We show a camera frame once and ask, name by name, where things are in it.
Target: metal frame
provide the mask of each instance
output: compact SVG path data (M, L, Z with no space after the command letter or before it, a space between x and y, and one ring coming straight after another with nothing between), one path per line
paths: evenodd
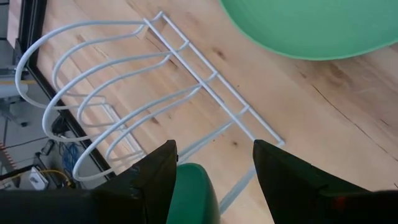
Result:
M21 2L21 17L19 20L19 33L16 42L16 61L19 60L21 55L42 36L42 28L45 17L45 9L47 0L23 0ZM37 50L29 59L26 69L34 77L41 89L49 99L53 98L56 94L51 84L43 76L42 72L37 68L37 57L39 50ZM61 100L58 106L65 105ZM75 117L68 110L59 111L60 115L65 118L66 124L69 129L76 136L85 136L86 133L77 123ZM91 144L90 140L82 141L81 145L87 148ZM105 161L104 157L98 150L94 150L90 154L94 163L98 166L100 171L110 168L109 164ZM116 177L114 172L105 176L108 180Z
M21 15L21 30L20 30L20 34L24 34L27 35L27 37L25 37L24 39L21 39L21 49L22 51L26 50L29 46L31 46L39 37L41 37L42 35L42 24L44 21L44 15L45 15L45 5L43 5L43 1L39 1L39 0L35 0L35 1L24 1L25 4L23 4L22 7L22 13ZM164 20L184 41L184 43L177 49L173 48L168 42L167 40L162 36L162 34L155 28L155 26L152 24L155 21L158 20ZM152 20L147 20L144 19L143 21L128 21L128 22L113 22L113 21L86 21L86 22L79 22L76 24L70 24L68 26L62 27L59 30L55 30L49 34L45 34L40 40L39 40L39 44L35 44L35 47L33 49L36 49L37 47L39 47L40 44L43 44L46 40L48 40L49 38L53 37L56 34L59 34L65 30L68 29L72 29L74 27L79 27L79 26L88 26L88 25L93 25L93 24L117 24L117 23L124 23L124 24L130 24L130 23L134 23L134 24L140 24L140 27L132 34L132 35L137 35L138 33L140 33L140 31L142 30L142 28L144 26L147 26L148 29L150 29L158 38L159 40L168 48L169 51L166 52L157 52L154 54L146 54L146 55L134 55L131 57L125 57L125 58L121 58L121 59L117 59L117 60L110 60L106 63L103 63L101 65L98 65L94 68L91 68L90 70L82 73L81 75L79 75L78 77L74 78L72 81L70 81L70 83L68 83L67 86L65 86L64 88L62 88L57 94L54 92L54 90L52 89L52 87L50 86L50 84L48 83L48 81L44 78L44 76L40 73L39 69L36 66L37 63L37 54L38 52L34 52L32 54L32 57L29 59L28 63L27 63L27 68L28 71L30 71L35 79L39 82L40 86L46 91L46 94L49 96L49 98L51 98L51 102L48 104L47 109L45 110L44 113L44 117L48 117L49 111L54 107L54 106L60 106L61 104L59 103L59 100L61 99L61 97L64 94L67 94L67 91L69 89L71 89L74 85L76 85L80 80L88 77L89 75L91 75L92 73L94 73L97 70L100 70L104 67L107 66L111 66L117 63L122 63L122 62L127 62L127 61L132 61L132 60L140 60L143 58L150 58L150 57L159 57L159 56L163 56L164 59L159 62L156 65L152 65L150 67L147 68L143 68L140 70L136 70L130 73L126 73L126 74L122 74L112 80L108 80L105 83L103 83L101 86L99 86L97 89L95 89L94 91L92 91L89 95L84 95L86 98L83 101L83 103L80 105L79 107L79 111L78 111L78 120L79 122L83 125L83 121L80 118L81 112L83 111L83 109L87 106L87 102L89 102L89 100L92 97L97 96L96 94L102 89L102 88L106 88L106 86L111 85L112 83L122 79L122 78L126 78L126 77L130 77L133 75L138 75L142 72L146 72L149 70L153 70L153 69L158 69L159 67L161 67L162 65L164 65L168 60L170 60L171 56L176 57L181 64L189 71L189 73L196 79L196 81L198 82L198 84L190 86L184 90L180 90L176 93L173 93L169 96L165 96L159 100L155 100L152 101L148 104L146 104L145 106L136 109L135 111L132 111L129 115L125 116L124 118L120 118L117 113L112 109L112 106L108 105L105 101L101 102L100 104L103 105L103 108L105 111L108 112L109 117L113 120L113 123L106 123L106 124L99 124L96 126L110 126L110 128L108 128L104 133L100 134L100 136L98 138L95 139L95 141L91 144L91 141L85 141L85 147L87 148L87 150L81 155L81 157L79 158L79 160L76 163L76 167L74 169L74 173L73 173L73 177L76 180L92 180L95 179L97 177L101 177L102 175L106 174L106 171L103 171L100 174L95 174L89 177L80 177L78 175L78 172L76 172L76 170L79 169L79 166L81 165L83 159L88 156L88 153L90 152L95 152L94 155L91 154L91 157L93 157L95 159L96 162L100 161L101 164L98 164L100 166L100 168L105 168L106 166L109 167L109 165L106 163L106 161L104 160L104 158L102 158L101 154L99 154L99 152L95 149L95 147L104 139L106 138L109 134L111 134L112 132L118 130L118 131L122 131L123 133L121 135L119 135L119 137L114 140L114 142L110 145L109 149L106 152L105 158L109 158L110 153L112 152L113 148L117 145L117 143L119 141L122 141L123 139L125 139L125 137L127 137L127 142L132 141L132 144L130 144L131 146L131 151L133 152L131 155L127 156L127 157L122 157L122 158L118 158L119 160L123 160L123 159L127 159L130 158L131 156L136 156L138 155L137 153L140 152L142 154L142 156L145 155L145 152L141 149L140 145L138 145L138 143L135 141L134 136L131 135L131 131L138 127L139 125L141 125L143 122L147 121L148 119L153 118L154 116L163 113L164 111L167 111L173 107L176 107L178 105L181 105L182 103L188 101L193 95L195 95L199 89L205 89L208 94L224 109L224 111L230 116L230 120L226 123L223 124L222 126L218 127L216 130L214 130L212 133L202 137L199 141L192 143L190 146L188 146L186 149L184 149L183 151L181 151L179 153L180 156L180 161L178 162L179 164L184 163L192 154L196 153L197 151L199 151L205 144L207 144L209 141L211 141L213 138L217 137L219 134L221 134L223 131L225 131L229 126L231 126L232 124L236 123L244 132L245 134L248 136L248 138L252 141L254 141L256 139L255 135L253 135L253 133L249 130L249 128L244 124L243 121L240 120L240 116L244 113L251 113L256 119L257 121L264 127L265 130L267 130L276 140L277 140L277 146L281 147L282 145L284 145L284 140L258 115L258 113L249 105L249 103L233 88L233 86L216 70L216 68L214 66L212 66L212 64L199 52L199 50L187 39L187 37L179 30L179 28L163 13L163 12L159 12L158 15L156 15ZM110 39L114 40L114 39L121 39L121 38L125 38L125 37L112 37L112 38L107 38L105 39L98 39L98 40L91 40L91 41L87 41L84 44L80 44L77 45L75 48L76 50L84 47L85 45L90 45L90 44L95 44L98 42L104 42L104 41L109 41ZM202 79L197 73L196 71L194 71L194 69L189 66L188 62L183 58L183 56L181 54L179 54L179 52L183 49L189 48L192 51L195 52L195 54L197 55L197 57L210 69L211 71L211 76L204 80ZM71 52L67 52L65 53L65 55L62 56L62 58L67 57L68 55L70 55ZM212 81L213 79L218 79L219 81L221 81L221 83L231 92L232 95L234 95L236 97L236 99L243 105L243 109L239 112L239 113L234 113L232 112L228 106L224 103L224 101L217 95L216 91L214 91L214 89L212 89L211 86L209 86L209 82ZM175 101L171 104L169 104L168 106L154 112L151 113L143 118L141 118L139 121L136 121L136 123L134 123L132 126L130 127L125 127L124 123L131 119L132 117L134 117L135 115L137 115L138 113L140 113L142 110L146 110L148 108L150 108L151 106L154 106L160 102L165 102L177 95L185 95L187 94L183 99ZM84 131L82 130L82 128L80 127L80 125L78 124L78 122L74 119L74 117L72 116L72 114L66 110L66 111L60 111L60 113L66 117L68 124L71 126L71 129L75 132L75 134L77 134L77 136L84 136ZM47 125L47 120L44 119L43 120L43 126ZM116 169L119 166L122 166L124 164L127 164L130 161L125 161L122 162L120 165L113 167L113 170ZM225 210L232 204L232 202L235 200L235 198L242 192L242 190L247 186L247 184L249 183L249 181L254 177L256 173L256 170L254 168L254 166L251 166L248 170L248 172L241 177L241 179L238 181L238 183L236 183L236 185L226 194L226 196L221 200L220 202L220 212L223 213L225 212Z

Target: white wire rack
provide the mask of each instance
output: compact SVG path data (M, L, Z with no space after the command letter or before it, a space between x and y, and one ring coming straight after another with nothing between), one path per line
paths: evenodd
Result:
M173 48L170 43L166 41L164 36L155 28L154 22L158 20L164 20L183 40L183 44L175 49ZM52 82L55 87L55 89L58 91L58 93L54 96L54 98L51 100L51 102L48 105L42 105L38 102L35 102L34 100L30 99L21 89L21 75L23 68L28 61L29 57L34 53L35 50L37 50L44 42L52 38L53 36L62 33L66 30L74 29L76 27L81 27L81 26L92 26L92 25L139 25L139 27L130 34L124 34L124 35L117 35L113 37L106 37L106 38L100 38L100 39L95 39L95 40L89 40L83 43L80 43L70 50L68 50L64 55L60 57L58 62L54 66L53 74L52 74ZM63 88L60 88L58 83L57 83L57 75L58 71L60 70L60 67L62 63L74 52L77 50L86 47L88 45L92 44L98 44L102 42L109 42L109 41L115 41L115 40L121 40L121 39L126 39L130 37L134 37L138 33L140 33L143 28L147 26L148 29L151 29L153 33L162 41L162 43L168 48L169 51L166 52L158 52L158 53L153 53L153 54L146 54L146 55L134 55L130 57L125 57L117 60L110 60L105 63L99 64L85 72L83 72L81 75L77 76L74 78L72 81L67 83ZM211 76L207 78L206 80L202 79L195 71L192 69L191 66L187 63L187 61L179 54L179 52L183 49L190 48L192 51L196 53L198 58L211 70ZM109 105L106 102L105 96L98 95L98 93L106 88L108 85L111 85L118 80L121 80L123 78L131 77L134 75L138 75L140 73L147 72L149 70L153 70L156 68L160 68L163 66L167 61L170 60L171 56L175 56L181 64L190 72L190 74L195 78L195 80L198 82L197 85L190 86L184 90L177 91L171 95L162 97L161 99L152 101L135 111L132 111L129 113L127 116L120 118L118 114L113 110L113 107ZM105 67L116 65L118 63L123 63L123 62L128 62L128 61L133 61L133 60L141 60L145 58L152 58L152 57L164 57L164 59L150 67L142 68L140 70L136 70L133 72L129 72L126 74L122 74L118 77L115 77L113 79L110 79L103 84L101 84L99 87L97 87L95 90L93 90L90 94L88 95L79 95L79 94L74 94L74 93L69 93L68 91L73 88L78 82L86 79L88 76L92 75L98 70L101 70ZM225 87L243 104L243 109L237 113L234 114L228 106L224 103L224 101L215 93L215 91L208 85L208 82L213 80L213 79L219 79ZM258 122L266 129L276 140L277 140L277 146L282 146L284 145L284 140L261 118L261 116L258 115L258 113L250 107L250 105L246 102L246 100L229 84L227 80L212 66L212 64L199 52L199 50L187 39L187 37L178 29L178 27L163 13L160 12L158 15L156 15L152 20L147 20L143 19L143 21L86 21L86 22L79 22L76 24L70 24L65 27L61 27L59 29L53 30L49 32L48 34L45 34L43 37L41 37L37 42L35 42L27 51L26 53L22 56L16 70L16 85L19 93L21 94L21 97L23 97L26 101L29 103L38 106L40 108L45 108L43 120L42 120L42 127L45 132L45 134L56 141L62 141L62 142L74 142L74 141L82 141L86 139L94 139L93 143L83 152L79 160L77 161L74 169L73 169L73 178L76 179L77 181L88 181L88 180L93 180L98 177L102 177L116 169L118 169L121 166L125 166L126 164L130 164L134 161L137 161L138 159L141 159L146 155L145 151L142 150L138 142L134 139L134 136L131 134L131 132L137 128L139 125L141 125L143 122L147 121L148 119L153 118L154 116L157 116L158 114L161 114L171 108L174 108L178 105L181 105L184 102L187 102L189 99L191 99L198 91L202 88L204 88L211 97L225 110L225 112L230 116L230 120L221 125L219 128L211 132L210 134L204 136L201 138L199 141L196 141L192 143L190 146L187 148L183 149L179 153L179 162L178 164L184 163L187 161L187 159L197 151L199 151L204 145L206 145L209 141L223 133L226 129L228 129L232 124L237 124L250 138L250 140L254 141L256 139L255 135L250 132L250 130L245 126L245 124L240 120L240 116L244 114L245 112L250 112L257 120ZM61 99L62 96L67 95L67 96L73 96L73 97L80 97L83 98L83 103L80 105L69 105L69 106L56 106L57 102ZM171 98L175 98L176 96L180 95L186 95L180 100L174 101L173 103L159 109L158 111L151 113L140 120L136 121L132 126L127 127L125 125L126 121L129 121L131 118L135 117L139 113L143 112L144 110L157 105L161 102L165 102ZM101 101L99 103L89 103L92 98L99 98ZM82 120L82 113L86 107L89 106L102 106L102 108L107 112L109 118L111 119L112 122L110 123L103 123L103 124L86 124ZM64 136L55 136L52 134L50 130L50 123L49 123L49 115L51 110L69 110L73 108L78 108L77 112L77 121L83 126L83 127L107 127L106 131L103 133L98 133L94 134L91 136L82 136L78 138L66 138ZM87 158L90 154L90 152L97 147L97 145L103 141L107 136L112 134L113 132L118 131L121 134L118 136L117 139L115 139L112 144L109 146L108 150L105 153L105 158L107 161L121 161L118 165L113 166L111 169L106 170L104 172L101 172L99 174L95 174L92 176L88 177L81 177L78 175L78 170L81 166L81 163L84 161L85 158ZM118 144L118 142L125 140L129 147L131 148L131 153L128 155L125 155L123 157L119 157L116 159L111 159L110 155L115 146ZM247 186L249 181L254 177L256 171L254 169L254 166L251 166L251 168L248 170L248 172L240 178L240 180L236 183L236 185L226 194L226 196L221 200L220 202L220 212L223 213L225 210L231 205L231 203L235 200L235 198L241 193L241 191Z

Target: green bowl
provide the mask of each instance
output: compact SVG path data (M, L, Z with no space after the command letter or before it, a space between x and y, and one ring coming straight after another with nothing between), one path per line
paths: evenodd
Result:
M252 40L287 57L331 60L398 41L398 0L220 0Z

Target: wooden table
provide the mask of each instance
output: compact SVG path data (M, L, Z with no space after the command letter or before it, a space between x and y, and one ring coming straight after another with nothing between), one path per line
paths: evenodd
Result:
M398 184L398 45L345 60L309 62L293 60L264 50L232 25L217 0L49 0L44 33L72 22L89 19L141 20L164 11L205 57L247 99L250 105L286 140L286 151L313 165L369 190L396 189ZM11 8L9 34L15 32L17 16ZM169 26L156 25L170 42L180 40ZM91 26L58 35L40 48L38 67L50 79L58 58L85 40L125 34L134 26ZM73 77L110 58L158 52L164 46L145 30L136 38L86 47L72 55L62 67L63 86ZM206 71L186 52L201 74ZM157 63L153 58L122 63L96 72L73 89L89 93L119 74ZM123 117L143 104L195 84L187 71L172 60L162 69L128 78L101 93ZM211 84L229 106L242 108L220 83ZM64 97L68 104L79 103ZM130 120L129 125L159 106ZM101 110L86 110L84 119L98 123L106 119ZM206 135L228 119L219 105L201 91L186 105L156 116L134 131L150 152L167 139L179 149ZM252 116L243 121L259 137L271 141ZM95 133L97 129L85 129ZM98 149L104 152L115 136ZM251 165L252 142L237 127L229 128L192 158L208 171L221 199ZM120 144L116 155L126 153ZM258 181L246 190L222 216L223 223L272 223Z

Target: cable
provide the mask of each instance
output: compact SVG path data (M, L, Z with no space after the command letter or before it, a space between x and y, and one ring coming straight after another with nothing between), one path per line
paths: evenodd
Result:
M17 147L17 146L23 146L23 145L26 145L26 144L29 144L29 143L32 143L32 142L36 142L36 141L39 141L39 140L42 140L42 139L48 139L48 138L49 137L46 136L46 137L30 140L30 141L27 141L27 142L24 142L24 143L15 144L13 146L7 146L7 147L3 148L2 150L10 149L10 148Z
M73 167L79 158L79 150L75 143L71 143L68 147L63 145L62 164L65 170L72 174Z
M13 162L13 164L18 164L18 163L25 162L25 161L28 161L28 160L31 160L31 159L34 159L34 158L35 158L35 157L31 157L31 158L28 158L28 159L19 160L19 161L17 161L17 162Z
M48 172L58 173L58 174L62 175L65 178L68 186L70 186L72 184L70 179L69 179L69 177L66 174L64 174L63 172L59 171L59 170L38 170L38 172L41 173L41 174L48 173ZM5 183L3 182L2 184L5 185L6 183L10 182L12 179L18 178L18 177L20 177L20 176L22 176L24 174L25 173L20 173L20 174L14 175L12 177L9 177L9 178L7 178L8 181L5 182Z
M35 80L21 80L21 83L26 85L37 84ZM0 81L0 85L15 85L15 81Z

